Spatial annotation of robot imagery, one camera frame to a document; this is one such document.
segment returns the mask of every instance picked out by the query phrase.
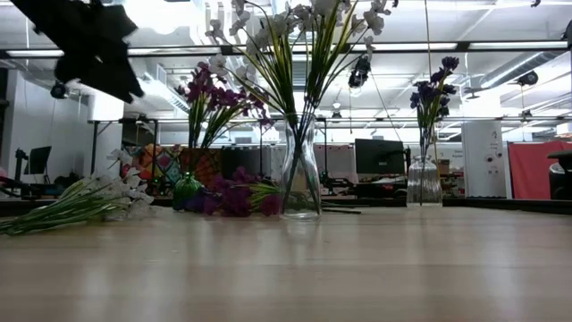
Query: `wooden table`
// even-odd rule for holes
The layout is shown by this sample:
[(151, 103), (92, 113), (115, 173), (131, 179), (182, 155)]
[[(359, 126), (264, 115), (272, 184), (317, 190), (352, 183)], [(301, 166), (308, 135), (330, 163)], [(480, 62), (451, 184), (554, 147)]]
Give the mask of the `wooden table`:
[(0, 321), (572, 320), (572, 216), (156, 216), (0, 238)]

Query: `fluorescent light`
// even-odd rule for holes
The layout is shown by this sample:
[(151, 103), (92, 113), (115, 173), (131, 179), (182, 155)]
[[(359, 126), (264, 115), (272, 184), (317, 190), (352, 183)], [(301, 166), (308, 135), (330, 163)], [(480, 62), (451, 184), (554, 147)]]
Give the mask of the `fluorescent light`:
[[(406, 43), (406, 44), (373, 44), (374, 51), (405, 51), (405, 50), (427, 50), (426, 43)], [(432, 50), (454, 50), (457, 48), (457, 43), (429, 43), (429, 48)], [(353, 50), (366, 51), (365, 44), (357, 44)]]
[(12, 58), (38, 56), (57, 58), (63, 55), (59, 49), (37, 49), (37, 50), (7, 50), (6, 53)]
[(475, 42), (471, 43), (469, 49), (545, 49), (545, 48), (567, 48), (566, 41), (510, 41), (510, 42)]

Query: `magenta flower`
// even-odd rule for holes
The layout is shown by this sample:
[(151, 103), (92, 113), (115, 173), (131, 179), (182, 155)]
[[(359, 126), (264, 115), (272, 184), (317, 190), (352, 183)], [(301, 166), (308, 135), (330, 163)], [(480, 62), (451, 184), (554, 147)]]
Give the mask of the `magenta flower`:
[(279, 195), (268, 195), (260, 203), (260, 211), (265, 216), (278, 215), (280, 212), (280, 203)]

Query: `ceiling light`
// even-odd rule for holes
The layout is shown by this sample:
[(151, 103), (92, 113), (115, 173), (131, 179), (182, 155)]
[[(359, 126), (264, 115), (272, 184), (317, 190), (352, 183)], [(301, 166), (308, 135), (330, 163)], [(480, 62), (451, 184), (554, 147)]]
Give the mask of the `ceiling light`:
[(566, 49), (566, 41), (510, 41), (510, 42), (475, 42), (469, 49)]

